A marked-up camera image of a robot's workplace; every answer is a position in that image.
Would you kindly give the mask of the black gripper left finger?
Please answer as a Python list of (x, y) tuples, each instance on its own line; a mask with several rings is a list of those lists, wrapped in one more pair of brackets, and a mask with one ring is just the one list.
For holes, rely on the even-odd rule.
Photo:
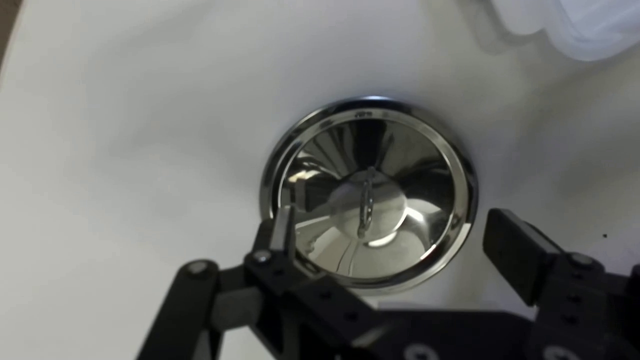
[(224, 337), (247, 328), (276, 360), (373, 360), (372, 310), (326, 276), (294, 264), (291, 213), (263, 221), (240, 267), (186, 263), (135, 360), (222, 360)]

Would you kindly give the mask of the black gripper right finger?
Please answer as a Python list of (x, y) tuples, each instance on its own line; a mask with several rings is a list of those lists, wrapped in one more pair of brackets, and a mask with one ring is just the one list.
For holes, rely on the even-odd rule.
[(640, 360), (640, 267), (625, 274), (550, 236), (504, 208), (485, 218), (481, 251), (536, 309), (530, 360)]

